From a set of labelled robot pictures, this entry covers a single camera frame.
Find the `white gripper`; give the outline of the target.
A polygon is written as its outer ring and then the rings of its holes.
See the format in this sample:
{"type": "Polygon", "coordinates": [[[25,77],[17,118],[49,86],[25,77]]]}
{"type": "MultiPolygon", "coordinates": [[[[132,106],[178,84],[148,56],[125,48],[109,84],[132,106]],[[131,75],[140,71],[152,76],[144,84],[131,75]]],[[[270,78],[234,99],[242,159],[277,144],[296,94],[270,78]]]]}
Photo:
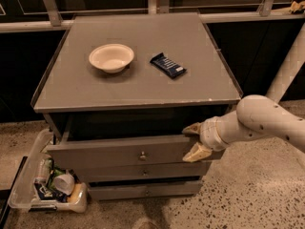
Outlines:
{"type": "Polygon", "coordinates": [[[217,117],[206,119],[201,124],[196,122],[182,130],[184,135],[199,135],[200,142],[196,142],[191,150],[182,158],[185,162],[196,162],[204,159],[214,152],[220,152],[229,147],[217,130],[217,117]]]}

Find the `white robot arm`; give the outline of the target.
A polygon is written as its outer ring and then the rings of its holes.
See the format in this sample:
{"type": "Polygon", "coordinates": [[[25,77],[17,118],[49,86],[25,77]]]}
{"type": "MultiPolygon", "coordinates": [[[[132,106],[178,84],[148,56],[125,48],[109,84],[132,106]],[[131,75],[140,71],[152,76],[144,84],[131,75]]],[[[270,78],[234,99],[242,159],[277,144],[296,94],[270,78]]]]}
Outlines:
{"type": "Polygon", "coordinates": [[[220,152],[238,141],[253,141],[276,136],[305,151],[305,119],[286,111],[279,101],[305,62],[305,25],[298,33],[266,95],[243,97],[236,109],[222,116],[208,118],[183,129],[185,135],[199,140],[183,156],[185,162],[196,162],[220,152]]]}

